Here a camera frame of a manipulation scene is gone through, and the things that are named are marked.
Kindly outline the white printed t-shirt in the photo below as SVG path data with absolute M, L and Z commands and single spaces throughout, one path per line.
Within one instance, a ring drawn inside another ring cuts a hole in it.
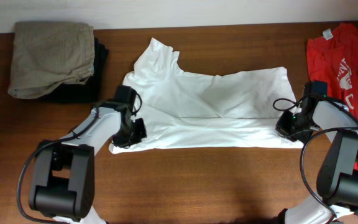
M 228 75 L 182 70 L 180 54 L 156 39 L 123 83 L 142 98 L 147 137 L 127 152 L 194 147 L 301 148 L 275 129 L 295 100 L 287 70 L 275 67 Z

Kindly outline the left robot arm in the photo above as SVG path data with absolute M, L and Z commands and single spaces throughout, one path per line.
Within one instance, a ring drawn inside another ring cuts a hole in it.
M 143 119 L 132 120 L 135 101 L 108 100 L 94 106 L 72 132 L 44 140 L 26 161 L 34 163 L 29 207 L 42 223 L 104 223 L 93 206 L 95 156 L 111 140 L 128 148 L 146 137 Z

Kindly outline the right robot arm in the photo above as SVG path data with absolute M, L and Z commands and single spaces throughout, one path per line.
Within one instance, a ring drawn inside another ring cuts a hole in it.
M 346 215 L 358 215 L 358 119 L 344 102 L 310 93 L 292 103 L 299 113 L 282 109 L 276 130 L 286 139 L 301 141 L 300 173 L 310 193 L 299 205 L 284 209 L 277 223 L 336 223 Z M 327 135 L 331 146 L 319 170 L 316 190 L 305 175 L 304 156 L 312 140 Z

